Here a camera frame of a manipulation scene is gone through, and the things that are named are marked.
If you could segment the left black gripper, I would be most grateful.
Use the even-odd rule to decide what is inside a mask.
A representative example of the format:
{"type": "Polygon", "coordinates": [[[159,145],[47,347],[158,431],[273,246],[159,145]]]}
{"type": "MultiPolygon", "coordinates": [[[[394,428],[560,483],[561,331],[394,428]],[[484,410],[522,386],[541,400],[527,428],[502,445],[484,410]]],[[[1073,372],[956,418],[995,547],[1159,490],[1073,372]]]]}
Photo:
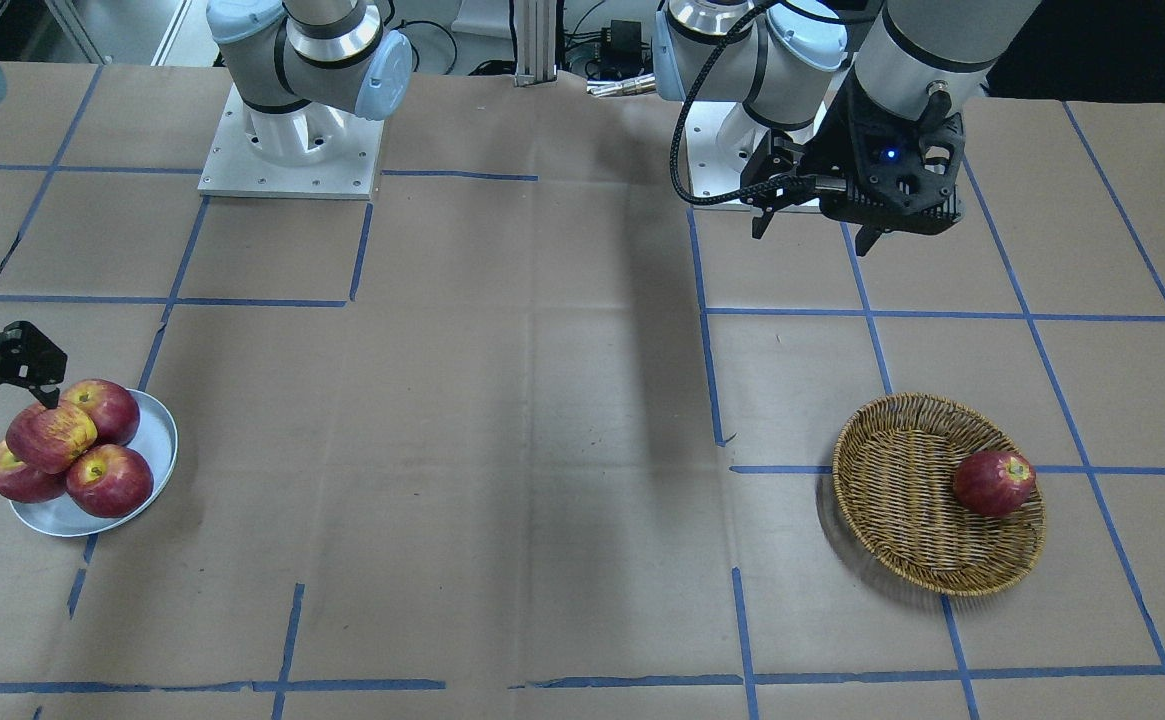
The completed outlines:
{"type": "MultiPolygon", "coordinates": [[[[743,196],[751,209],[751,238],[765,237],[774,216],[782,209],[818,200],[821,214],[841,223],[875,223],[878,202],[867,192],[866,129],[857,110],[869,99],[848,70],[841,87],[826,110],[816,135],[797,142],[783,129],[768,129],[742,170],[742,188],[757,190],[743,196]]],[[[883,237],[883,228],[861,225],[853,237],[853,250],[864,257],[883,237]]]]}

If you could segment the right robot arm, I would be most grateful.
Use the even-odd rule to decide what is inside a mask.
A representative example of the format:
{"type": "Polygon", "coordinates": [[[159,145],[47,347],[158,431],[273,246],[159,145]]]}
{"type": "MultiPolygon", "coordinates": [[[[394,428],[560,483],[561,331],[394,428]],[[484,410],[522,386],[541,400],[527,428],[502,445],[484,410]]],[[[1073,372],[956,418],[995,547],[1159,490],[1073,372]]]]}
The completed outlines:
{"type": "MultiPolygon", "coordinates": [[[[382,126],[412,49],[373,1],[207,1],[233,87],[198,191],[207,197],[368,199],[382,126]]],[[[0,69],[0,103],[7,83],[0,69]]],[[[29,322],[0,332],[0,386],[56,407],[68,355],[29,322]]]]}

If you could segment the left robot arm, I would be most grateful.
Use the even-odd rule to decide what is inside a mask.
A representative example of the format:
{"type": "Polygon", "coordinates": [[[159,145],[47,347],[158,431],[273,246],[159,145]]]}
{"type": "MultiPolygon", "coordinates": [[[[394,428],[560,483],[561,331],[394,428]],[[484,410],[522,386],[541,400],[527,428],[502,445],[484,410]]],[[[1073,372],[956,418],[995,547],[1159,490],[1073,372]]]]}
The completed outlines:
{"type": "Polygon", "coordinates": [[[934,237],[963,218],[962,110],[1035,14],[1035,1],[666,1],[656,14],[656,90],[682,104],[668,158],[696,206],[739,202],[760,240],[778,211],[816,202],[880,237],[934,237]],[[682,178],[698,103],[729,103],[741,154],[723,190],[682,178]]]}

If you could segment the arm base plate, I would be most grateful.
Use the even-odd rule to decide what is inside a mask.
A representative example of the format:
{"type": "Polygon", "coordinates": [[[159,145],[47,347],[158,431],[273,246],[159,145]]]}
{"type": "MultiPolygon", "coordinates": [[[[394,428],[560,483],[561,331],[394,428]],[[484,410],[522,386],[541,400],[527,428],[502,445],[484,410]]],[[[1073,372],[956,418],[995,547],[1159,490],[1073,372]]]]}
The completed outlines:
{"type": "Polygon", "coordinates": [[[684,179],[697,199],[716,199],[742,186],[741,172],[768,130],[739,103],[696,101],[684,128],[684,179]]]}
{"type": "Polygon", "coordinates": [[[198,190],[238,199],[370,202],[382,137],[382,120],[315,103],[262,113],[231,87],[198,190]]]}

